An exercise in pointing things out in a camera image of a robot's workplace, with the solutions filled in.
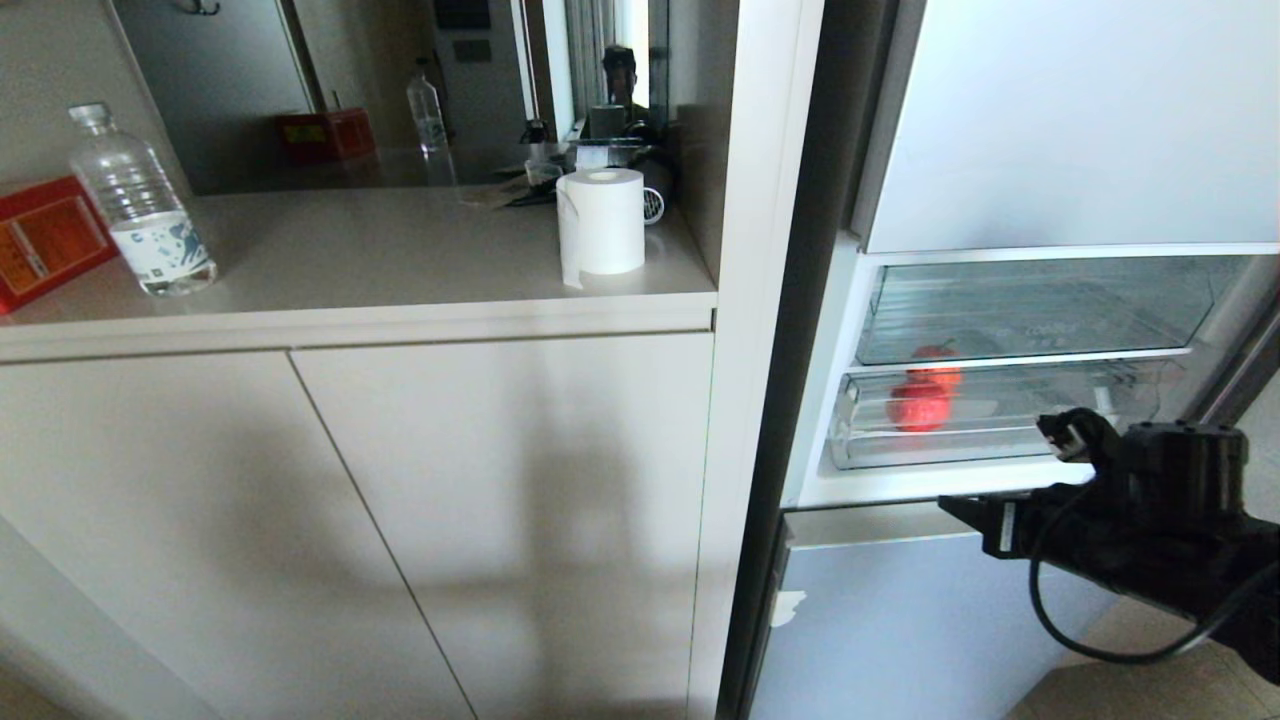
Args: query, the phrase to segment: plastic bottle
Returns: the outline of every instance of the plastic bottle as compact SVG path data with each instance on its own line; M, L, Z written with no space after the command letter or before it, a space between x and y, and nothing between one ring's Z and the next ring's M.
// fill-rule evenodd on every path
M417 59L413 79L408 82L408 109L413 113L413 126L417 127L419 147L424 155L448 150L449 140L444 131L444 115L440 113L440 96L435 86L426 79L426 65L430 60Z
M84 135L72 152L72 170L93 199L142 290L174 296L211 284L218 265L155 150L116 128L105 102L76 105L68 113Z

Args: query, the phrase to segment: refrigerator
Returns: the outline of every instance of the refrigerator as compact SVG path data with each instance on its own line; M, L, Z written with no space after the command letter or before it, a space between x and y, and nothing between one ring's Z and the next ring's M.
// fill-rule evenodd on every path
M1025 561L933 500L1088 480L1041 414L1230 420L1280 316L1276 27L1251 0L827 3L727 715L1000 720L1060 661ZM1044 584L1076 635L1114 600Z

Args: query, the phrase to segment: red tomato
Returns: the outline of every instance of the red tomato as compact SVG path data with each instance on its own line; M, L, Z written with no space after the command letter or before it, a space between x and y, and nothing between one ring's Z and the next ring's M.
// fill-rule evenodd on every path
M951 391L931 380L909 379L890 391L888 419L906 433L936 430L951 419Z
M932 357L955 357L959 355L955 350L947 347L951 341L946 341L942 345L925 345L918 347L911 357L918 359L932 359ZM938 383L946 387L956 387L964 382L964 373L960 368L919 368L915 370L908 370L906 374L911 379L928 380Z

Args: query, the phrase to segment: beige countertop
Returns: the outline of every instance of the beige countertop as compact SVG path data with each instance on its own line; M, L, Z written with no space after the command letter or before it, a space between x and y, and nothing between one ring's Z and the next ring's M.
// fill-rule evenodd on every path
M0 361L709 329L716 287L678 213L648 228L643 268L576 290L553 205L490 210L468 190L197 199L218 283L156 299L113 260L0 316Z

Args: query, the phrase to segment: paper towel roll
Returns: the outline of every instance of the paper towel roll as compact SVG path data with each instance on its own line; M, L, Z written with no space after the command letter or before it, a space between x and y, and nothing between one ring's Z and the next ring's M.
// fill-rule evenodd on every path
M644 265L644 176L605 168L556 181L561 269L582 287L579 272L613 275Z

